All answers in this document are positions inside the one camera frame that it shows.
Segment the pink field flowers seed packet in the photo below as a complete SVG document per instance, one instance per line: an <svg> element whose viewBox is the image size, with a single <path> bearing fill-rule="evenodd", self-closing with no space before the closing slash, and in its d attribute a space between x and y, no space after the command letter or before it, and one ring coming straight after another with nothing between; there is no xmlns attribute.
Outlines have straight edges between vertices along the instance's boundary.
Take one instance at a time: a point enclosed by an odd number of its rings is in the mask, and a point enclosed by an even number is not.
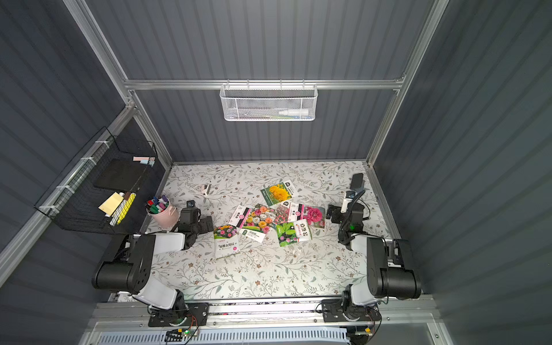
<svg viewBox="0 0 552 345"><path fill-rule="evenodd" d="M273 206L274 214L275 214L275 218L273 220L274 224L284 224L288 222L290 205L291 205L291 202L283 201Z"/></svg>

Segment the black rectangular block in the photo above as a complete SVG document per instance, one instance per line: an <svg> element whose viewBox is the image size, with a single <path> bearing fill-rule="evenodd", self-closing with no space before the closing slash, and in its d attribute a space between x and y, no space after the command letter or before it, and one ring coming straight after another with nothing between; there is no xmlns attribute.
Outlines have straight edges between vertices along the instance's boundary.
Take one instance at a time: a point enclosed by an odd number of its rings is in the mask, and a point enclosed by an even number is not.
<svg viewBox="0 0 552 345"><path fill-rule="evenodd" d="M359 172L354 175L352 175L350 187L352 191L360 192L365 189L365 181L364 181L364 174Z"/></svg>

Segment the mixed ranunculus seed packet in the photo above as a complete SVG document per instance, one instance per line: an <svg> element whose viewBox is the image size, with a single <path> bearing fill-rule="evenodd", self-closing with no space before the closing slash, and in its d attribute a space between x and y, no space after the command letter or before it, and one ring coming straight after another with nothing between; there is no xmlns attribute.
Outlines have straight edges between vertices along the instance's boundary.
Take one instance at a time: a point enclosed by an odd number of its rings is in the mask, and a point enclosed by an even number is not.
<svg viewBox="0 0 552 345"><path fill-rule="evenodd" d="M276 225L276 213L264 205L248 207L238 205L230 217L229 224L238 233L252 241L263 243L270 230Z"/></svg>

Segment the yellow sunflower seed packet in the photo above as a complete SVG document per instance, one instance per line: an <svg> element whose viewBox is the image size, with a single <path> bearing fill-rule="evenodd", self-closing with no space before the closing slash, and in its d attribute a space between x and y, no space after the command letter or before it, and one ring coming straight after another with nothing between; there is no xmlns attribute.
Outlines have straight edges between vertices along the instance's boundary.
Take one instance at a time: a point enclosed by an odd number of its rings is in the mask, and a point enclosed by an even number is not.
<svg viewBox="0 0 552 345"><path fill-rule="evenodd" d="M291 181L282 181L275 185L263 188L261 195L268 206L274 206L284 201L289 201L297 193L297 188Z"/></svg>

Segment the yellow sticky notes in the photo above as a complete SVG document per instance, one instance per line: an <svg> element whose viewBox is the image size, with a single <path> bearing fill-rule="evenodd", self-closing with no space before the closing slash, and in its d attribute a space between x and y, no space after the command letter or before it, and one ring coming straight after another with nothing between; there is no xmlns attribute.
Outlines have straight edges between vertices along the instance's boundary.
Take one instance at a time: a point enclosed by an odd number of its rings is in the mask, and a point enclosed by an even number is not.
<svg viewBox="0 0 552 345"><path fill-rule="evenodd" d="M105 213L106 216L112 216L119 206L124 201L123 193L113 193L109 198L106 199L100 206L99 210Z"/></svg>

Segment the pink pen cup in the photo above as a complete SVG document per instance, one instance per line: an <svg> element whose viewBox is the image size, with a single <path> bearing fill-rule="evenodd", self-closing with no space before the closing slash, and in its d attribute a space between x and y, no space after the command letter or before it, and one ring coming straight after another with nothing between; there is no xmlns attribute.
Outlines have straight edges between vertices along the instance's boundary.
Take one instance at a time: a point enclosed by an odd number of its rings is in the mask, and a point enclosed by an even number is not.
<svg viewBox="0 0 552 345"><path fill-rule="evenodd" d="M145 209L161 229L170 230L178 222L178 210L165 195L148 200L145 204Z"/></svg>

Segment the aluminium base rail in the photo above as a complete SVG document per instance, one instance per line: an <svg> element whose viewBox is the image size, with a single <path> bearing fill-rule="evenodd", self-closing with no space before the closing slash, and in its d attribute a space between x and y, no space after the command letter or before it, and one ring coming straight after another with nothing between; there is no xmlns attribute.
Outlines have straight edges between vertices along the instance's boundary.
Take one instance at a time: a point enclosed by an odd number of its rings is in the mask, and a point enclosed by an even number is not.
<svg viewBox="0 0 552 345"><path fill-rule="evenodd" d="M349 306L337 296L192 300L183 321L99 303L80 344L452 344L431 296Z"/></svg>

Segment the white tube in basket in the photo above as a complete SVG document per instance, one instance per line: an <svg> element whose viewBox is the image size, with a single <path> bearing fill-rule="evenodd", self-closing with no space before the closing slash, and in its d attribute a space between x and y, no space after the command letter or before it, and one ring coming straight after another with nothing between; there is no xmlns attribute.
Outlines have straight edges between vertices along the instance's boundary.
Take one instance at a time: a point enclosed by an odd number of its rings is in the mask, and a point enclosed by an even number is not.
<svg viewBox="0 0 552 345"><path fill-rule="evenodd" d="M278 112L280 116L289 116L293 118L309 117L308 109L286 109Z"/></svg>

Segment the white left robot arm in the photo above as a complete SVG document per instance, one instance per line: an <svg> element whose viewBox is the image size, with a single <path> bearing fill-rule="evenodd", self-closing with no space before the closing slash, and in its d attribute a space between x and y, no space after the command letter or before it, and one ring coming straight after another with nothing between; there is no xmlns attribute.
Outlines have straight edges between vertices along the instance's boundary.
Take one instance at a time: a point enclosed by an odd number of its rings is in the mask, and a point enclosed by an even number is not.
<svg viewBox="0 0 552 345"><path fill-rule="evenodd" d="M129 293L133 299L162 311L188 310L183 293L166 286L152 274L155 255L190 249L201 234L214 230L211 216L197 207L186 207L172 231L117 235L109 243L91 279L97 290Z"/></svg>

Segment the green mimosa seed packet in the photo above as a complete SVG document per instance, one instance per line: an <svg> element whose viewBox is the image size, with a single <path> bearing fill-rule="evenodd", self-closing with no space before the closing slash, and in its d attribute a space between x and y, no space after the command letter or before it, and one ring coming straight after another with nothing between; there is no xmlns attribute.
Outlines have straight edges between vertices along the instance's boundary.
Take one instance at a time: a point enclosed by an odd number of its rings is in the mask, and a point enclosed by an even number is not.
<svg viewBox="0 0 552 345"><path fill-rule="evenodd" d="M312 240L312 234L306 219L277 224L275 229L281 247Z"/></svg>

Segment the chrysanthemum seed packet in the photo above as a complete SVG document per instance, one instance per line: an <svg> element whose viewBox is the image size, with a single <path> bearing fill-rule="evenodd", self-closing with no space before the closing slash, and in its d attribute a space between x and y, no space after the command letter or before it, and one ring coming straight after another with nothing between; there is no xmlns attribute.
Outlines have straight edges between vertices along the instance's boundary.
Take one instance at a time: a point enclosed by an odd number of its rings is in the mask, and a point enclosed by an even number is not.
<svg viewBox="0 0 552 345"><path fill-rule="evenodd" d="M232 225L217 227L214 233L214 254L216 259L239 253L239 234Z"/></svg>

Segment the black notebook in basket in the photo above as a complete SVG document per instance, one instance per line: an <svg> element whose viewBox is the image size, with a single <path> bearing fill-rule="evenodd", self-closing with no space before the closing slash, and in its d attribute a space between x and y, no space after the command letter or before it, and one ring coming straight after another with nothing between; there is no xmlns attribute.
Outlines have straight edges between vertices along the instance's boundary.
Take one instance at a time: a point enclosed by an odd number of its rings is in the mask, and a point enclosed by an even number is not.
<svg viewBox="0 0 552 345"><path fill-rule="evenodd" d="M93 186L118 192L138 191L149 171L149 165L143 165L135 161L113 159L93 182Z"/></svg>

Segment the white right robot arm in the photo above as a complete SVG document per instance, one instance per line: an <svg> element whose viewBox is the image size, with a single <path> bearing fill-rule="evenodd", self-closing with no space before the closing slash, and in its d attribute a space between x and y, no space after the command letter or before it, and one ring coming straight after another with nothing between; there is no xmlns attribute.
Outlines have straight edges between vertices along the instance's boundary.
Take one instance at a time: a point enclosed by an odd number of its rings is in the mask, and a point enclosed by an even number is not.
<svg viewBox="0 0 552 345"><path fill-rule="evenodd" d="M321 304L326 322L379 321L378 301L417 299L422 293L411 246L403 239L384 239L363 230L365 207L351 204L346 211L330 205L326 218L339 225L338 240L366 259L366 280L345 287L340 300Z"/></svg>

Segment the pink hollyhock seed packet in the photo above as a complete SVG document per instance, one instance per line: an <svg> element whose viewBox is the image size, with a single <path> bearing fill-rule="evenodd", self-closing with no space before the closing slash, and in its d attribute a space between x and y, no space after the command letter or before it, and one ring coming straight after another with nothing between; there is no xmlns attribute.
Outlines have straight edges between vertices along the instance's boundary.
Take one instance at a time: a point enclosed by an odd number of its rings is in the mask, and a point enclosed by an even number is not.
<svg viewBox="0 0 552 345"><path fill-rule="evenodd" d="M326 226L326 209L306 204L290 204L288 222L306 220L311 229L324 229Z"/></svg>

